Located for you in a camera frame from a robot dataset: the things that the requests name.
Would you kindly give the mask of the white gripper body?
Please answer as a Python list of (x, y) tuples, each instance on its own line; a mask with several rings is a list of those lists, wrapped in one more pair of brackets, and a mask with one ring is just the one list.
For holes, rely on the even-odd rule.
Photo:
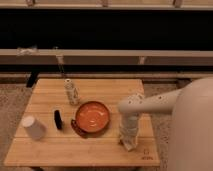
[(119, 126), (120, 138), (125, 143), (135, 143), (139, 130), (139, 117), (122, 117)]

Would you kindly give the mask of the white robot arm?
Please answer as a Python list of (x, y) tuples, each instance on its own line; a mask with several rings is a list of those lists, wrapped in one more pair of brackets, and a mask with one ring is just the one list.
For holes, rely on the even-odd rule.
[(213, 171), (213, 77), (151, 97), (132, 94), (118, 111), (120, 140), (128, 150), (135, 148), (142, 113), (170, 113), (167, 171)]

